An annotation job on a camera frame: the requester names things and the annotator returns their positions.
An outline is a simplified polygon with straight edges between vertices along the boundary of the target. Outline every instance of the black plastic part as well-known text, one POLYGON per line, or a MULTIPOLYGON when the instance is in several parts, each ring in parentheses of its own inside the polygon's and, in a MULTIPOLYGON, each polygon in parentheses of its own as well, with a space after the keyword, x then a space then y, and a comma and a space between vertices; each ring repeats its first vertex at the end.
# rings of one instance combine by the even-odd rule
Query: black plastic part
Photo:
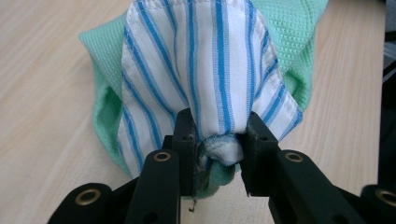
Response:
POLYGON ((177 224, 179 214, 178 155, 167 149, 153 151, 146 157, 124 223, 177 224))
POLYGON ((276 179, 274 162, 280 151, 277 140, 254 112, 247 121, 246 134, 240 135, 244 159, 240 162, 242 179, 250 196, 269 197, 276 179))
POLYGON ((304 153, 282 150, 276 160, 276 176, 297 223, 365 223, 304 153))
POLYGON ((190 109, 184 109, 177 113, 174 135, 172 138, 172 150, 180 157, 180 195, 195 196, 195 177, 197 160, 197 134, 195 123, 190 109))
POLYGON ((370 185, 361 191, 361 199, 370 214, 369 223, 396 223, 396 191, 394 189, 370 185))
POLYGON ((112 191, 107 185, 90 183, 80 186, 66 196, 49 219, 49 224, 110 223, 111 215, 108 213, 108 208, 111 200, 112 191), (92 190, 99 192, 97 200, 85 205, 78 204, 78 195, 86 191, 87 193, 80 197, 80 200, 87 202, 94 196, 92 190))
POLYGON ((297 216, 282 187, 275 188, 268 205, 275 223, 297 223, 297 216))

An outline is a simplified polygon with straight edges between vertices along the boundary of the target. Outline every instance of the screw hole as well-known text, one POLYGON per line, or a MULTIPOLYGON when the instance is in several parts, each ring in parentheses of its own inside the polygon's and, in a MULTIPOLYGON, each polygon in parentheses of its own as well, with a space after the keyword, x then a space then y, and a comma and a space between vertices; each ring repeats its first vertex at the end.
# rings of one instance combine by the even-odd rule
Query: screw hole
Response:
POLYGON ((155 223, 158 220, 158 215, 155 213, 148 213, 143 216, 143 223, 155 223))
POLYGON ((81 206, 88 205, 98 200, 100 195, 99 189, 86 189, 76 197, 75 203, 81 206))
POLYGON ((288 159, 289 161, 294 161, 294 162, 301 162, 303 161, 303 157, 301 157, 299 154, 294 153, 294 152, 288 152, 285 155, 286 159, 288 159))
POLYGON ((171 154, 167 153, 167 152, 159 152, 157 154, 154 155, 154 160, 155 161, 168 161, 169 159, 171 159, 171 154))
POLYGON ((390 206, 396 207, 396 194, 384 189, 377 189, 375 195, 382 202, 389 204, 390 206))
POLYGON ((332 217, 332 220, 335 223, 339 223, 339 224, 348 224, 349 222, 347 221, 347 218, 341 215, 335 215, 332 217))

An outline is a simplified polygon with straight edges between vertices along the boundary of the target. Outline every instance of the stitching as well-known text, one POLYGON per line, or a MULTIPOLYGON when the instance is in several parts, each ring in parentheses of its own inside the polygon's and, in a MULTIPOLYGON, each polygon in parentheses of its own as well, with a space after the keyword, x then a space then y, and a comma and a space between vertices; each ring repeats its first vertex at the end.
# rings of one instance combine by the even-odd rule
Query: stitching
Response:
MULTIPOLYGON (((236 10, 238 10, 239 12, 243 13, 244 16, 245 16, 246 18, 249 18, 249 19, 251 18, 248 14, 245 13, 245 10, 242 10, 242 8, 237 7, 236 4, 230 4, 230 3, 228 3, 227 1, 221 1, 221 0, 195 0, 195 1, 193 1, 192 3, 187 3, 185 0, 181 0, 181 1, 172 1, 172 3, 170 3, 170 4, 166 5, 166 6, 163 6, 163 5, 151 6, 151 5, 149 4, 149 3, 159 3, 158 0, 144 0, 144 1, 142 1, 142 2, 146 3, 147 10, 158 10, 158 9, 163 9, 163 8, 167 8, 167 7, 179 7, 179 6, 191 5, 191 4, 193 4, 193 3, 199 3, 199 4, 201 4, 201 3, 208 3, 208 2, 212 2, 212 1, 217 2, 217 3, 224 3, 224 4, 226 4, 227 6, 233 7, 233 8, 235 8, 236 10)), ((254 26, 254 31, 255 31, 254 33, 255 33, 256 35, 259 36, 259 39, 263 38, 265 32, 263 32, 262 30, 265 31, 265 29, 266 29, 266 25, 265 25, 265 24, 266 24, 266 23, 265 23, 265 21, 264 21, 264 18, 263 18, 263 16, 262 16, 262 14, 260 13, 260 11, 259 11, 257 8, 255 8, 253 5, 247 3, 247 1, 245 1, 245 0, 242 0, 242 1, 240 1, 240 0, 234 0, 233 2, 234 2, 234 3, 235 3, 235 2, 237 2, 237 3, 242 3, 242 2, 243 2, 243 3, 245 4, 245 6, 253 7, 253 9, 256 10, 256 11, 258 12, 258 13, 256 13, 257 22, 256 22, 256 25, 254 26)), ((126 24, 125 24, 125 25, 129 25, 130 27, 133 26, 133 33, 132 33, 131 35, 133 35, 133 34, 136 32, 136 30, 137 30, 138 17, 139 17, 139 14, 140 14, 143 10, 145 10, 145 9, 139 9, 139 8, 137 8, 137 7, 135 6, 135 2, 133 2, 133 3, 131 4, 130 8, 128 9, 128 13, 127 13, 127 19, 128 19, 128 21, 131 20, 132 14, 134 14, 134 21, 133 21, 133 23, 132 23, 132 24, 129 24, 129 22, 126 22, 126 24)), ((272 57, 276 57, 276 51, 275 51, 275 47, 274 47, 274 45, 273 45, 271 36, 268 36, 268 42, 269 42, 269 49, 268 49, 268 50, 270 50, 271 56, 272 56, 272 57)), ((284 88, 286 88, 285 83, 284 83, 284 80, 283 80, 283 77, 282 77, 281 74, 280 74, 279 65, 276 66, 276 71, 269 77, 270 85, 272 86, 273 91, 275 91, 275 90, 276 90, 276 84, 275 84, 275 81, 272 80, 272 77, 278 79, 279 82, 280 82, 279 85, 282 85, 282 86, 284 86, 284 88)), ((285 109, 286 109, 286 112, 287 112, 287 116, 288 116, 289 118, 291 118, 291 113, 290 113, 290 112, 292 112, 292 110, 294 109, 293 107, 295 107, 295 109, 298 110, 298 113, 301 112, 301 109, 300 109, 300 107, 297 105, 297 102, 296 102, 295 99, 291 96, 291 94, 289 93, 288 90, 286 90, 286 94, 287 94, 287 95, 286 95, 285 102, 290 102, 292 106, 285 106, 285 109)))

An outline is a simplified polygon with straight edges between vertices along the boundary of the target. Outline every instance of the table surface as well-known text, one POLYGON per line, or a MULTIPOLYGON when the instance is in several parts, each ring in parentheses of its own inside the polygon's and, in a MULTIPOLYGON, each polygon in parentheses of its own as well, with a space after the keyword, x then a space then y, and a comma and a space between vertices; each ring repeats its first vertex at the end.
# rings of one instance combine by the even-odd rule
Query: table surface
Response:
MULTIPOLYGON (((131 0, 0 2, 0 223, 45 223, 72 189, 129 181, 92 129, 94 80, 78 34, 131 0)), ((312 100, 280 146, 307 154, 334 183, 360 194, 376 182, 385 7, 331 0, 317 29, 312 100)), ((181 223, 271 223, 266 198, 240 174, 181 223)))

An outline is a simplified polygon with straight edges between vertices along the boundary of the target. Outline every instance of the wood grain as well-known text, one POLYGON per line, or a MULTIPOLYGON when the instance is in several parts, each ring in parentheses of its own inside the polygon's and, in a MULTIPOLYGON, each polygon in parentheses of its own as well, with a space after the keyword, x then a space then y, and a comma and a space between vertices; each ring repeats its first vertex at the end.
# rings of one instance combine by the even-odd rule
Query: wood grain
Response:
MULTIPOLYGON (((46 223, 64 196, 128 177, 92 129, 90 57, 78 34, 126 10, 121 1, 0 2, 0 223, 46 223)), ((304 121, 282 148, 310 156, 337 186, 376 181, 384 6, 332 0, 317 32, 314 89, 304 121)), ((248 198, 240 174, 182 223, 271 223, 267 200, 248 198)))

